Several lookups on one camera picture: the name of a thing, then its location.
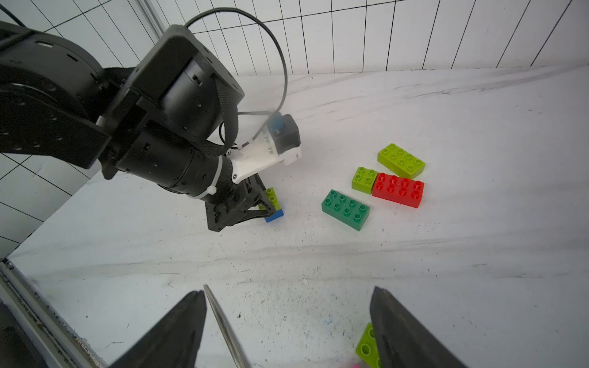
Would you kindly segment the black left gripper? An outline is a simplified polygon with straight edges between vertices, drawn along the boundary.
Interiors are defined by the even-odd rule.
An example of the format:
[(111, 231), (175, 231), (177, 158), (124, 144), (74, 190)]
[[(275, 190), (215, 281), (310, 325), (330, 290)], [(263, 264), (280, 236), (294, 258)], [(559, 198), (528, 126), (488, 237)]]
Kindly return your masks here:
[(260, 177), (235, 182), (227, 155), (243, 96), (187, 27), (170, 26), (104, 113), (101, 127), (110, 136), (99, 157), (104, 178), (130, 173), (200, 199), (214, 232), (274, 215)]

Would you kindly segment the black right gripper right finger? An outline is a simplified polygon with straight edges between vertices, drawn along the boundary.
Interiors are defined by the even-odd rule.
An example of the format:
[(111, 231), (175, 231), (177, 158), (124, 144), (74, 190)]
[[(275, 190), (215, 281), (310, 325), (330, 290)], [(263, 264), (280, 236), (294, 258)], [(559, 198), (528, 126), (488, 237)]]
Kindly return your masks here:
[(374, 288), (370, 316), (383, 367), (466, 368), (388, 290)]

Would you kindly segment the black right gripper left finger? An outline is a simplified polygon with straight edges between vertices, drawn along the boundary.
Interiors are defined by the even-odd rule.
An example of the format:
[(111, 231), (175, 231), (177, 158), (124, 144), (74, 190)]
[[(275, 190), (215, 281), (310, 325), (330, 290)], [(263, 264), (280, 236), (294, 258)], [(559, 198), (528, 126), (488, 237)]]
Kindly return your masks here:
[(206, 311), (205, 293), (191, 291), (111, 366), (194, 368)]

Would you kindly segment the dark green 2x4 brick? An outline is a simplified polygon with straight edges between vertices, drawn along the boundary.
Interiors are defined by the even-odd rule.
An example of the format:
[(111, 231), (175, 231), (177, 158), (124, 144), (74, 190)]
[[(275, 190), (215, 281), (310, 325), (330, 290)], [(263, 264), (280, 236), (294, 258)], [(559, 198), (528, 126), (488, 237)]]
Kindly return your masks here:
[(343, 224), (360, 231), (371, 213), (371, 207), (356, 199), (331, 190), (321, 204), (322, 211)]

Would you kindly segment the blue 2x2 brick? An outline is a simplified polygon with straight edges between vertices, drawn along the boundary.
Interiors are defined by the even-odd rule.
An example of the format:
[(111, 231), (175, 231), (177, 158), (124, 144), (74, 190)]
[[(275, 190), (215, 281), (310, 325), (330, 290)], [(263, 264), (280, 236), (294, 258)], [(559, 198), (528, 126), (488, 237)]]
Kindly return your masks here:
[(272, 222), (278, 218), (281, 218), (282, 216), (284, 216), (284, 212), (282, 209), (280, 209), (280, 210), (277, 210), (272, 216), (265, 217), (265, 221)]

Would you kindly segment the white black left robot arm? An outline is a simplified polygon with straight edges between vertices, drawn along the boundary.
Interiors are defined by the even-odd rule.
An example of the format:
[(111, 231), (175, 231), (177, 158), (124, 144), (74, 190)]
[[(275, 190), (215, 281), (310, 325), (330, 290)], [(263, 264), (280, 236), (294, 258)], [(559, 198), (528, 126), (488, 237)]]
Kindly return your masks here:
[(51, 156), (105, 179), (129, 173), (206, 204), (211, 231), (275, 213), (258, 175), (238, 181), (229, 151), (242, 88), (187, 25), (170, 26), (133, 68), (1, 24), (1, 151)]

